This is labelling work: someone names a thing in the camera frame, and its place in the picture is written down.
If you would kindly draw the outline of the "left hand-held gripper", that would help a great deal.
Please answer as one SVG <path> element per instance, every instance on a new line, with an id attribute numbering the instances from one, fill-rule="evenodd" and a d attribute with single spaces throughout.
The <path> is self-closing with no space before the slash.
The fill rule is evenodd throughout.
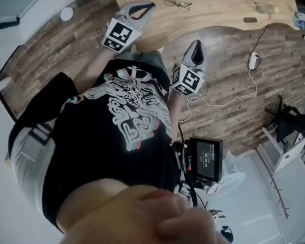
<path id="1" fill-rule="evenodd" d="M 124 6 L 110 20 L 101 45 L 121 53 L 142 34 L 142 28 L 153 12 L 155 4 L 148 1 L 133 1 Z"/>

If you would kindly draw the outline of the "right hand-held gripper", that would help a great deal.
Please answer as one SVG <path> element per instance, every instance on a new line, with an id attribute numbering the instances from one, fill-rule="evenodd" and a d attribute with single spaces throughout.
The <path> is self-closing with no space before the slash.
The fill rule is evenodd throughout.
<path id="1" fill-rule="evenodd" d="M 171 88 L 188 96 L 199 91 L 208 66 L 207 51 L 201 41 L 193 41 L 172 72 Z"/>

